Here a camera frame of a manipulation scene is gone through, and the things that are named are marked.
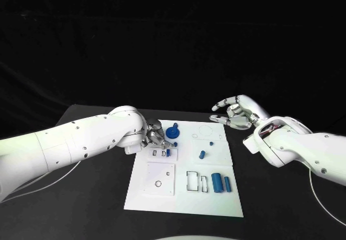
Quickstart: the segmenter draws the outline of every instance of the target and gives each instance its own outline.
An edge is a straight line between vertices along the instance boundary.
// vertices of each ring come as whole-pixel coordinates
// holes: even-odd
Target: cable
[[[320,206],[323,207],[324,211],[327,212],[327,214],[332,216],[332,218],[343,225],[346,226],[346,224],[332,215],[332,213],[329,212],[329,210],[324,208],[319,198],[317,198],[317,195],[316,195],[316,191],[314,191],[314,187],[313,187],[313,181],[311,181],[311,169],[308,170],[308,178],[310,178],[310,185],[311,185],[311,192],[313,192],[313,195],[316,197],[316,200],[320,204]]]
[[[56,183],[69,175],[69,173],[73,171],[73,169],[76,168],[76,166],[78,166],[79,163],[81,163],[81,161],[75,164],[75,166],[73,166],[73,168],[69,170],[69,172],[68,172],[53,183],[50,183],[47,186],[42,187],[42,188],[37,189],[37,190],[33,190],[33,191],[30,191],[30,192],[26,192],[26,193],[23,193],[23,194],[19,194],[17,196],[10,197],[10,198],[6,199],[4,201],[1,201],[0,204],[3,204],[3,203],[7,202],[9,200],[16,199],[16,198],[19,198],[19,197],[22,197],[22,196],[24,196],[24,195],[27,195],[27,194],[33,194],[33,193],[36,193],[37,191],[40,191],[40,190],[46,189],[47,187],[50,187],[53,184],[56,184]]]
[[[29,187],[32,184],[35,184],[50,172],[47,172],[46,174],[43,174],[39,178],[36,178],[30,183],[27,183],[24,186],[19,187],[10,194],[13,194],[16,191],[24,189],[26,187]]]

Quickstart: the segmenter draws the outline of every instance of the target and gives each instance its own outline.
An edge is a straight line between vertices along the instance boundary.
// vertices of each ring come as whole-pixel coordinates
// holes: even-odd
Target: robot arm
[[[257,102],[245,95],[226,98],[213,111],[231,104],[229,118],[212,115],[209,119],[244,130],[255,126],[254,134],[242,141],[252,154],[261,153],[275,167],[300,161],[321,178],[346,186],[346,137],[313,133],[291,117],[270,117]]]
[[[134,107],[121,106],[108,114],[0,140],[0,202],[30,179],[114,146],[122,147],[125,154],[140,152],[148,144],[173,148],[160,121],[151,122]]]

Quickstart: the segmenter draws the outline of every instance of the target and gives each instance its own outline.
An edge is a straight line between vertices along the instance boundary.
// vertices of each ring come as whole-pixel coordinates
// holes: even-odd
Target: white board
[[[160,120],[160,122],[164,132],[173,123],[177,123],[179,137],[176,139],[166,137],[169,142],[177,142],[177,151],[174,151],[177,157],[150,157],[150,154],[153,155],[151,147],[146,147],[137,153],[124,209],[242,218],[244,212],[223,125],[213,122],[171,120]],[[205,158],[199,159],[202,150]],[[144,193],[147,184],[153,187],[154,181],[147,180],[148,163],[174,165],[173,195],[169,195],[167,192],[164,194]],[[197,191],[187,190],[187,171],[197,172]],[[222,176],[225,189],[222,193],[213,191],[213,173],[220,173]],[[202,192],[200,176],[206,176],[208,193]],[[226,192],[223,177],[229,177],[232,192]]]

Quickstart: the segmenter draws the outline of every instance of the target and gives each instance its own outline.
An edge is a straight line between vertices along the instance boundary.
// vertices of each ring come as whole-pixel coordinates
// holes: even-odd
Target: blue part
[[[225,176],[225,189],[226,189],[226,192],[231,193],[231,183],[229,183],[229,177]]]
[[[170,139],[176,139],[179,137],[179,134],[180,134],[179,125],[177,125],[177,123],[174,123],[173,126],[169,127],[167,130],[166,130],[166,136]]]
[[[213,192],[219,194],[223,192],[222,175],[219,173],[213,173],[210,175],[210,179],[212,179]]]
[[[200,151],[199,158],[203,159],[203,158],[205,158],[205,155],[206,155],[206,152],[205,152],[205,151]]]

